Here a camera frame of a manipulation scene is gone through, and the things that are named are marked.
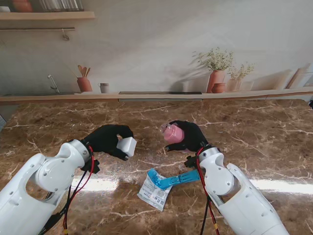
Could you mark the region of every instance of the blue object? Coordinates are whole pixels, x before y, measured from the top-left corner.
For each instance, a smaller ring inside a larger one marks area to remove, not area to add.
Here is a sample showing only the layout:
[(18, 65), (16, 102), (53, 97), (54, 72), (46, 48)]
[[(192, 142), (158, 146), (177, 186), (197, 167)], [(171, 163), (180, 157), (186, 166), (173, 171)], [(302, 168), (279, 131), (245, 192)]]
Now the blue object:
[(187, 173), (178, 176), (173, 176), (170, 178), (164, 178), (161, 177), (156, 170), (151, 169), (148, 171), (148, 176), (156, 186), (163, 190), (173, 185), (180, 185), (183, 183), (189, 183), (200, 180), (200, 176), (197, 170), (192, 170)]

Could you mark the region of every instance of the wall shelf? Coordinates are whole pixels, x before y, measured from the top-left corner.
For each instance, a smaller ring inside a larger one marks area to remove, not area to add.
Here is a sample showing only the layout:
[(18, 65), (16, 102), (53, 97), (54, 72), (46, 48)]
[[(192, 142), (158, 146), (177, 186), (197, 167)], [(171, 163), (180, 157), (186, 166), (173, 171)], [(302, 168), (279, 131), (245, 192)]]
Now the wall shelf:
[(83, 20), (94, 19), (92, 11), (77, 12), (46, 12), (46, 13), (18, 13), (0, 12), (0, 21), (53, 21), (53, 20)]
[(227, 92), (219, 94), (68, 94), (45, 96), (2, 96), (0, 105), (33, 103), (33, 102), (80, 102), (80, 101), (107, 101), (119, 99), (254, 99), (270, 98), (290, 95), (313, 94), (313, 87), (301, 87), (283, 90)]

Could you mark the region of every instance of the black glove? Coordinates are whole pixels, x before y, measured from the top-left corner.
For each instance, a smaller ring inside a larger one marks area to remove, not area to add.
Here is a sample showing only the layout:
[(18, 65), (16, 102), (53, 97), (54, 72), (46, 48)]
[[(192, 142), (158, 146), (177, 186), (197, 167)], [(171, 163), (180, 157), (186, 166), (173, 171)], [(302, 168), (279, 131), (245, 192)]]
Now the black glove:
[(195, 123), (179, 120), (170, 122), (170, 124), (174, 123), (184, 131), (184, 139), (180, 143), (166, 146), (166, 151), (188, 149), (189, 151), (197, 152), (201, 147), (209, 144), (202, 131)]
[(85, 146), (90, 145), (94, 152), (105, 152), (126, 161), (128, 159), (127, 154), (116, 148), (118, 134), (123, 138), (134, 137), (133, 132), (128, 126), (104, 125), (89, 134), (81, 142)]

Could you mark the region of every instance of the marble countertop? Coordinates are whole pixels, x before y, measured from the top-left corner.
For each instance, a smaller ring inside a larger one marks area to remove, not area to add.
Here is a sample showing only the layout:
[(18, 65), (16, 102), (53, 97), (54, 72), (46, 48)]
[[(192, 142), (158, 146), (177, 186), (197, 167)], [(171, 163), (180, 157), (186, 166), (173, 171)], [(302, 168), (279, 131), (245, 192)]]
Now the marble countertop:
[[(34, 154), (55, 156), (69, 139), (82, 139), (104, 124), (124, 124), (138, 141), (135, 155), (123, 162), (95, 154), (101, 171), (71, 204), (70, 234), (199, 234), (206, 204), (200, 182), (173, 187), (163, 212), (137, 197), (150, 168), (165, 177), (188, 171), (183, 164), (188, 154), (165, 152), (159, 132), (163, 123), (188, 120), (221, 149), (225, 165), (233, 163), (246, 173), (291, 235), (312, 235), (312, 115), (302, 100), (26, 104), (0, 132), (0, 188)], [(81, 175), (77, 170), (75, 180)], [(45, 195), (33, 186), (28, 191), (38, 198)], [(220, 234), (234, 234), (214, 213)], [(62, 234), (61, 223), (48, 234)], [(210, 218), (204, 234), (215, 234)]]

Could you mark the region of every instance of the wooden spoon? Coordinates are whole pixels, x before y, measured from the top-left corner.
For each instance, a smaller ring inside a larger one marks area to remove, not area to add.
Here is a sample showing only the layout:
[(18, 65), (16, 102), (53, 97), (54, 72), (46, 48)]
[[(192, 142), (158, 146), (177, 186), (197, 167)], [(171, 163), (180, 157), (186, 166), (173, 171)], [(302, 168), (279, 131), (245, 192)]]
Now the wooden spoon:
[(79, 72), (82, 74), (82, 76), (84, 76), (84, 74), (83, 74), (83, 67), (82, 66), (78, 66), (78, 70), (79, 70)]
[(84, 68), (83, 68), (83, 77), (86, 77), (86, 73), (87, 73), (87, 68), (84, 67)]
[(88, 75), (89, 72), (90, 72), (90, 68), (88, 69), (88, 71), (87, 71), (87, 73), (86, 73), (86, 77), (87, 77), (87, 75)]

